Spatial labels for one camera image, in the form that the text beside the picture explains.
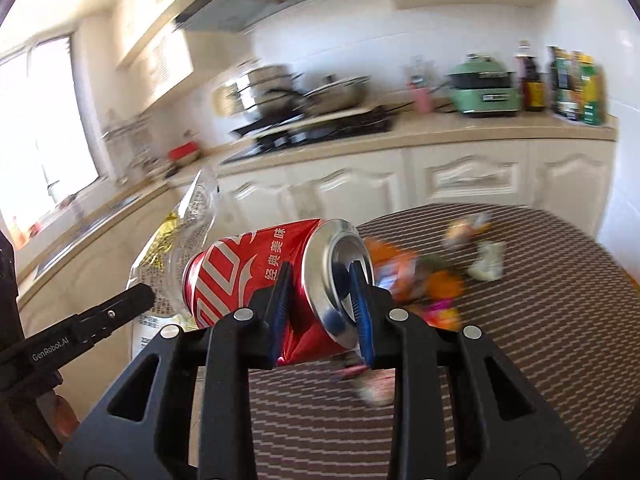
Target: soy sauce bottle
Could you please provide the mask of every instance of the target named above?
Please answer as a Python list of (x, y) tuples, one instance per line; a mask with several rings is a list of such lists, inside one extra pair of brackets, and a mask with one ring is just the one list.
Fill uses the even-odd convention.
[(530, 52), (529, 41), (521, 41), (516, 54), (522, 108), (528, 112), (541, 112), (545, 109), (545, 84), (542, 82), (536, 58)]

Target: plastic bag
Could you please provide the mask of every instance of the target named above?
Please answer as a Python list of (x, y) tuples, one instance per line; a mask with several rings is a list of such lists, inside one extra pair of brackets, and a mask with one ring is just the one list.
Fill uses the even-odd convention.
[(396, 303), (407, 305), (431, 326), (460, 329), (453, 299), (462, 295), (463, 281), (449, 261), (439, 254), (419, 255), (375, 238), (367, 238), (365, 245), (376, 285), (391, 292)]
[(156, 294), (156, 301), (151, 310), (134, 320), (132, 357), (164, 325), (197, 329), (182, 298), (182, 274), (191, 258), (206, 246), (221, 209), (218, 180), (204, 168), (136, 258), (126, 288), (146, 283)]

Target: black gripper frame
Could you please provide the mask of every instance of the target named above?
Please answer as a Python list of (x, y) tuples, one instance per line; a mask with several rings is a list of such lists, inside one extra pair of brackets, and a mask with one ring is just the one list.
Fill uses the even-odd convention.
[[(231, 313), (205, 330), (157, 335), (63, 447), (62, 472), (69, 480), (257, 480), (248, 369), (276, 365), (292, 283), (283, 264), (274, 286), (254, 292), (250, 319)], [(388, 480), (574, 480), (586, 468), (570, 430), (486, 335), (436, 330), (402, 310), (393, 320), (391, 295), (367, 285), (359, 263), (350, 294), (358, 328), (368, 321), (369, 335), (360, 330), (368, 364), (396, 369)], [(199, 366), (206, 376), (195, 468), (188, 449)], [(453, 466), (439, 367), (449, 378)]]
[[(580, 443), (480, 329), (438, 330), (396, 309), (388, 291), (367, 285), (359, 262), (350, 278), (365, 361), (396, 369), (388, 480), (574, 480), (583, 473)], [(439, 367), (447, 371), (454, 423), (451, 466)]]
[[(283, 263), (275, 285), (252, 295), (250, 318), (236, 311), (203, 330), (160, 331), (65, 444), (59, 469), (69, 480), (257, 480), (248, 369), (277, 364), (292, 287), (292, 267)], [(188, 453), (200, 366), (195, 468)]]

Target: coca-cola can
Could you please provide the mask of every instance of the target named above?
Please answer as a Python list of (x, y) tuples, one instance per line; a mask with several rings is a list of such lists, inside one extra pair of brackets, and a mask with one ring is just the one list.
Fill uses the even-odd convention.
[(273, 285), (289, 262), (294, 298), (280, 361), (316, 360), (358, 343), (346, 273), (354, 261), (373, 283), (369, 253), (345, 220), (303, 220), (222, 238), (187, 265), (184, 301), (199, 327), (212, 326), (247, 306), (258, 288)]

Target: kitchen counter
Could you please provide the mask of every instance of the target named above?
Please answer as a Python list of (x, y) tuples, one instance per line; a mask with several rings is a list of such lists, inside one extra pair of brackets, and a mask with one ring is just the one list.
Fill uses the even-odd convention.
[[(218, 176), (263, 170), (285, 164), (296, 164), (330, 156), (410, 148), (428, 144), (473, 142), (476, 140), (509, 139), (590, 139), (618, 138), (616, 118), (610, 117), (606, 126), (572, 123), (547, 113), (523, 112), (516, 117), (470, 118), (461, 114), (402, 113), (389, 132), (351, 137), (345, 140), (319, 142), (300, 148), (254, 156), (223, 164)], [(246, 140), (238, 143), (246, 147)]]
[[(63, 251), (60, 251), (59, 256), (52, 259), (52, 262), (48, 264), (44, 272), (38, 274), (37, 270), (34, 270), (20, 282), (18, 287), (18, 307), (24, 306), (66, 263), (107, 232), (108, 229), (160, 194), (172, 188), (180, 188), (190, 184), (200, 168), (204, 166), (215, 168), (219, 176), (227, 176), (332, 156), (454, 142), (508, 139), (615, 141), (617, 139), (616, 119), (610, 118), (609, 122), (610, 125), (594, 127), (571, 123), (549, 114), (537, 113), (523, 113), (514, 118), (475, 119), (466, 118), (459, 114), (430, 114), (424, 116), (408, 112), (402, 113), (397, 117), (393, 129), (389, 132), (351, 137), (345, 140), (320, 142), (220, 165), (220, 162), (226, 158), (250, 146), (251, 140), (240, 139), (226, 146), (220, 146), (215, 152), (181, 169), (175, 176), (167, 180), (143, 184), (142, 187), (131, 190), (129, 194), (137, 198), (116, 212), (110, 211), (111, 205), (105, 206), (100, 221), (96, 221), (96, 218), (93, 218), (91, 219), (94, 225), (92, 229), (89, 229), (81, 236), (78, 234), (70, 236), (68, 245)], [(118, 197), (117, 200), (119, 201), (123, 198), (125, 196)]]

